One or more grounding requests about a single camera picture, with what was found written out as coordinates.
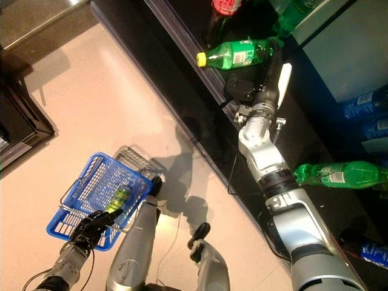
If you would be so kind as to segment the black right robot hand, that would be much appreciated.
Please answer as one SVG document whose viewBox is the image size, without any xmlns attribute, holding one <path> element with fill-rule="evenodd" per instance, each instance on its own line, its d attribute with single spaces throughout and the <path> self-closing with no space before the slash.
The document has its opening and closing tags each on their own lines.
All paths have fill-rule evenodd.
<svg viewBox="0 0 388 291">
<path fill-rule="evenodd" d="M 269 38 L 268 49 L 272 49 L 272 55 L 267 66 L 264 89 L 259 91 L 254 99 L 253 106 L 266 103 L 277 111 L 285 97 L 292 74 L 292 65 L 283 63 L 283 42 L 278 38 Z"/>
</svg>

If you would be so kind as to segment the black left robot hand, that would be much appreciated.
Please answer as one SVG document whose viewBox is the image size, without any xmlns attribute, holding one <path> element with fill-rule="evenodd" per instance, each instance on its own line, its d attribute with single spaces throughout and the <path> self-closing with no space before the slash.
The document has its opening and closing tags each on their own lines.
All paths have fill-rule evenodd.
<svg viewBox="0 0 388 291">
<path fill-rule="evenodd" d="M 70 234 L 70 242 L 85 251 L 86 254 L 97 246 L 102 233 L 107 227 L 114 225 L 115 219 L 123 213 L 123 209 L 110 212 L 97 210 L 84 218 Z"/>
</svg>

